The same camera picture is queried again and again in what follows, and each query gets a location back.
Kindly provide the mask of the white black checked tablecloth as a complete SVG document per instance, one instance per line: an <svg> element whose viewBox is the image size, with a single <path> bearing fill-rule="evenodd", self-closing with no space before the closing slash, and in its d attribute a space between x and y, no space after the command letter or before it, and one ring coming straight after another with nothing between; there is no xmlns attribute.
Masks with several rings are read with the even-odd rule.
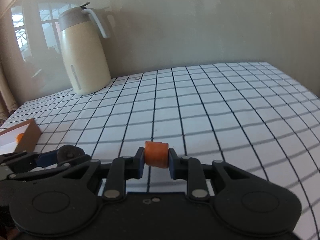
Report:
<svg viewBox="0 0 320 240"><path fill-rule="evenodd" d="M67 89L25 102L2 129L29 119L42 132L37 152L70 144L109 163L152 140L224 160L296 194L295 233L319 239L319 97L267 62L133 74L85 96Z"/></svg>

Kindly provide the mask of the dark brown round fruit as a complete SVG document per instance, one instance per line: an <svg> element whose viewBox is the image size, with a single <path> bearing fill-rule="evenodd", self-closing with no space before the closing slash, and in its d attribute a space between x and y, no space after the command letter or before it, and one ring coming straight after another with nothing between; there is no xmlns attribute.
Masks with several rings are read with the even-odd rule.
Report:
<svg viewBox="0 0 320 240"><path fill-rule="evenodd" d="M58 163L63 163L83 155L85 155L84 150L73 145L63 145L56 153Z"/></svg>

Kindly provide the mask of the cream thermos jug grey lid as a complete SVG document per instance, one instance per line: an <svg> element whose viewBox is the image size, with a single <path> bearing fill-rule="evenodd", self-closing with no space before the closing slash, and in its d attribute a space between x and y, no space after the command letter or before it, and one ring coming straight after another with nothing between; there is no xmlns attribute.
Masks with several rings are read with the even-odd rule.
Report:
<svg viewBox="0 0 320 240"><path fill-rule="evenodd" d="M111 81L101 38L110 37L98 11L82 4L59 16L60 47L63 63L76 94L87 95Z"/></svg>

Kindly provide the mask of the orange carrot-like chunk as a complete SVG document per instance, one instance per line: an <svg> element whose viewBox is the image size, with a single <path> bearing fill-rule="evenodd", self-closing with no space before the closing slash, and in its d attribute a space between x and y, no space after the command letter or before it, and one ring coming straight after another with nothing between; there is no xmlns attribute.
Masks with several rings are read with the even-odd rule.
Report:
<svg viewBox="0 0 320 240"><path fill-rule="evenodd" d="M144 147L144 161L146 165L168 168L169 144L164 142L146 141Z"/></svg>

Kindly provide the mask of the orange kumquat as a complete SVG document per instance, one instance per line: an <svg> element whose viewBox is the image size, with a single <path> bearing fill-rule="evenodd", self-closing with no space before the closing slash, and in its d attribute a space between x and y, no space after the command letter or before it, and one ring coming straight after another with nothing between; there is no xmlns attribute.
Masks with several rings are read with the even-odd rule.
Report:
<svg viewBox="0 0 320 240"><path fill-rule="evenodd" d="M18 134L16 137L16 141L19 143L22 140L23 136L24 136L23 133Z"/></svg>

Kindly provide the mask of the beige curtain with lace hem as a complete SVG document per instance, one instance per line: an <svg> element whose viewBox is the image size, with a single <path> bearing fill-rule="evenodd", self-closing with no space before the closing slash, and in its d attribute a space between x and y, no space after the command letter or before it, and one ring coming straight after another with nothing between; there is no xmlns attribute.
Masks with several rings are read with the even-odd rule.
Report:
<svg viewBox="0 0 320 240"><path fill-rule="evenodd" d="M1 125L18 109L18 104L9 88L3 67L0 66L0 122Z"/></svg>

